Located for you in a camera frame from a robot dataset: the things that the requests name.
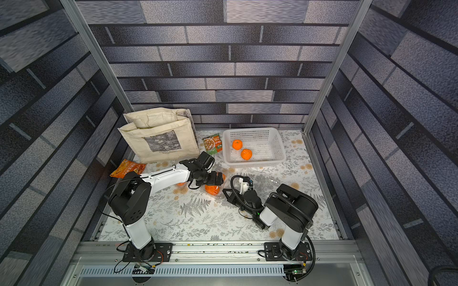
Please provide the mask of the orange fruit one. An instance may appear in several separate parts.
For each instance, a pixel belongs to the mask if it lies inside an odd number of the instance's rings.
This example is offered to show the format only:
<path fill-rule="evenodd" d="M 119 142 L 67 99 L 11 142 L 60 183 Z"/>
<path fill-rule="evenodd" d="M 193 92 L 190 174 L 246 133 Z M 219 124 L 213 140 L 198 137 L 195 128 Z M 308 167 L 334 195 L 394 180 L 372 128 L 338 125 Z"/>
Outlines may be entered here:
<path fill-rule="evenodd" d="M 220 192 L 220 187 L 215 185 L 205 185 L 205 191 L 210 195 L 218 195 Z"/>

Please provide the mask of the orange fruit four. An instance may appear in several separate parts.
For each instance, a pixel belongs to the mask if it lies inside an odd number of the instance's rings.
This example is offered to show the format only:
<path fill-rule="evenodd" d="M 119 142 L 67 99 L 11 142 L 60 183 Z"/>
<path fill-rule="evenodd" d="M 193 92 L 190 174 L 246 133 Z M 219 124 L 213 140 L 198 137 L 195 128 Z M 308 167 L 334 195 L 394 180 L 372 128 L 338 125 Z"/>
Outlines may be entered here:
<path fill-rule="evenodd" d="M 253 156 L 253 152 L 250 149 L 243 149 L 240 156 L 243 160 L 250 160 Z"/>

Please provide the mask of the orange fruit three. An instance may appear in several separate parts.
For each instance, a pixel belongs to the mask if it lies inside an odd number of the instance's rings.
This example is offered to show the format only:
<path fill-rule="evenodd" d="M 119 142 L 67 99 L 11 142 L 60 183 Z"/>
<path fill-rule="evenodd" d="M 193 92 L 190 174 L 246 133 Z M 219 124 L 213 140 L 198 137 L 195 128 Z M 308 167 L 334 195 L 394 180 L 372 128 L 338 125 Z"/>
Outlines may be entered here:
<path fill-rule="evenodd" d="M 234 140 L 233 143 L 232 143 L 232 148 L 234 150 L 241 150 L 243 148 L 242 141 L 239 140 L 239 139 Z"/>

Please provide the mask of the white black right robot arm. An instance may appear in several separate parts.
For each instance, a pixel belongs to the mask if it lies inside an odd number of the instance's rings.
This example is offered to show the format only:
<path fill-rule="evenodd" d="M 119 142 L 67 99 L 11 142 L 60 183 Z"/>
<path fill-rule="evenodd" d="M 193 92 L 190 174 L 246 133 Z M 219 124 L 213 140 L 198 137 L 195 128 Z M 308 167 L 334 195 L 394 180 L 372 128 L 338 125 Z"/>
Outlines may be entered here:
<path fill-rule="evenodd" d="M 227 201 L 246 212 L 244 218 L 251 220 L 260 230 L 266 230 L 277 221 L 285 224 L 278 242 L 265 243 L 259 255 L 267 261 L 312 261 L 314 255 L 308 232 L 318 211 L 317 202 L 309 195 L 281 184 L 263 203 L 247 182 L 242 183 L 243 192 L 223 189 Z"/>

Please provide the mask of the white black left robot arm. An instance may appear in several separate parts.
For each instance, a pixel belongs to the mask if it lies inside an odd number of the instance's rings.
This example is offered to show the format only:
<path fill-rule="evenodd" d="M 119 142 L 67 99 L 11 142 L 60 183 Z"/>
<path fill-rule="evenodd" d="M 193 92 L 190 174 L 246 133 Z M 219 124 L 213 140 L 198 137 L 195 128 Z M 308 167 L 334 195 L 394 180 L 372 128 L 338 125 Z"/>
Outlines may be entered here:
<path fill-rule="evenodd" d="M 158 172 L 141 175 L 129 172 L 114 187 L 108 204 L 122 221 L 135 250 L 148 257 L 154 253 L 155 243 L 144 221 L 151 192 L 187 182 L 194 182 L 196 188 L 203 185 L 219 187 L 224 178 L 221 172 L 211 170 L 214 162 L 211 155 L 202 152 L 198 158 L 180 161 Z"/>

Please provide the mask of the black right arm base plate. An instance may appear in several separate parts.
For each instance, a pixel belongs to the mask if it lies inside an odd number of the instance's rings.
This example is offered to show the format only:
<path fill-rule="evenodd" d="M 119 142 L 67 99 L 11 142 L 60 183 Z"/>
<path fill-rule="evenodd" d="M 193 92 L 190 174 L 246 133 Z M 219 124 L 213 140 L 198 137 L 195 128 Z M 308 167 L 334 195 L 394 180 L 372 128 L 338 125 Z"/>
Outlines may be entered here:
<path fill-rule="evenodd" d="M 280 241 L 264 243 L 266 261 L 313 261 L 313 251 L 310 243 L 300 242 L 296 249 L 291 250 Z"/>

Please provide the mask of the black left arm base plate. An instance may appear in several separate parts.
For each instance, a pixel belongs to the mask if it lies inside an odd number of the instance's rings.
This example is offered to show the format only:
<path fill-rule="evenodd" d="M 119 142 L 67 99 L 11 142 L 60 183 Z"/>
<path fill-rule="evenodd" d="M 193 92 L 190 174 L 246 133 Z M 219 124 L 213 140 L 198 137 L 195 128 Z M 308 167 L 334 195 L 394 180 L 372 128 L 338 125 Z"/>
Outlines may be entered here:
<path fill-rule="evenodd" d="M 131 242 L 126 246 L 123 262 L 169 262 L 172 253 L 172 243 L 149 243 L 143 249 L 137 249 Z"/>

